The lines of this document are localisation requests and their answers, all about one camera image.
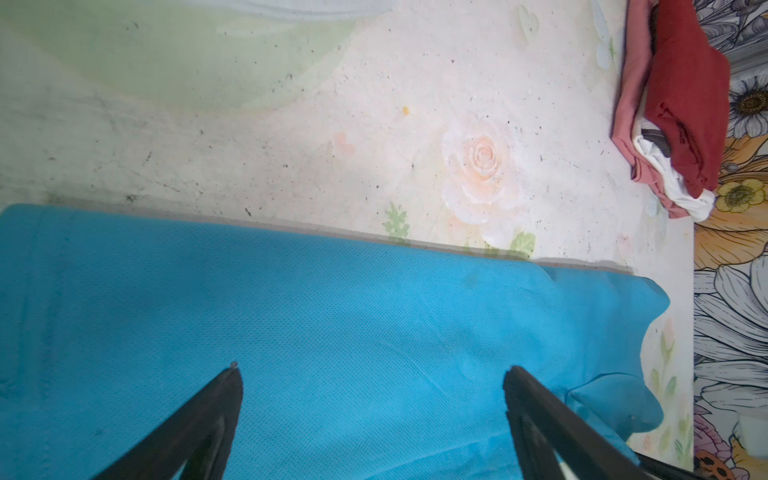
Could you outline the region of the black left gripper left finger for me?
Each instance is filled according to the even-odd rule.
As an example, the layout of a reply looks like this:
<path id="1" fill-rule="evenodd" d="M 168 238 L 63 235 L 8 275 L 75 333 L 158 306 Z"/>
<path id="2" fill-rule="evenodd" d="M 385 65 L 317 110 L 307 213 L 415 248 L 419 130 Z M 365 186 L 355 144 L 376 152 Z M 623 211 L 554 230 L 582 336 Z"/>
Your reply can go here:
<path id="1" fill-rule="evenodd" d="M 244 395 L 232 363 L 98 479 L 221 479 Z"/>

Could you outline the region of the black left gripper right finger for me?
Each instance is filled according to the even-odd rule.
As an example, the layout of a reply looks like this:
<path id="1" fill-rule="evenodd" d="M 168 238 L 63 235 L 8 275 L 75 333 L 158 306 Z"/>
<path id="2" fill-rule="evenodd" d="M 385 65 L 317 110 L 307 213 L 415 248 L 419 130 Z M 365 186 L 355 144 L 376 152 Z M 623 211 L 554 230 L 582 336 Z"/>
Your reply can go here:
<path id="1" fill-rule="evenodd" d="M 503 390 L 525 479 L 562 479 L 562 462 L 580 479 L 648 477 L 525 369 L 512 367 Z"/>

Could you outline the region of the blue t-shirt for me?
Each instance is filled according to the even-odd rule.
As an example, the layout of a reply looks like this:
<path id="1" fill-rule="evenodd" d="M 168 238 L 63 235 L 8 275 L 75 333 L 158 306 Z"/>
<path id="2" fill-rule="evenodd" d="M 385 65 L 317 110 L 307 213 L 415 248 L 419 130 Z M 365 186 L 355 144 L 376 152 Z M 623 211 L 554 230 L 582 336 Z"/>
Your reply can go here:
<path id="1" fill-rule="evenodd" d="M 622 453 L 662 409 L 653 281 L 16 205 L 1 216 L 1 475 L 87 479 L 237 363 L 229 479 L 517 479 L 520 366 Z"/>

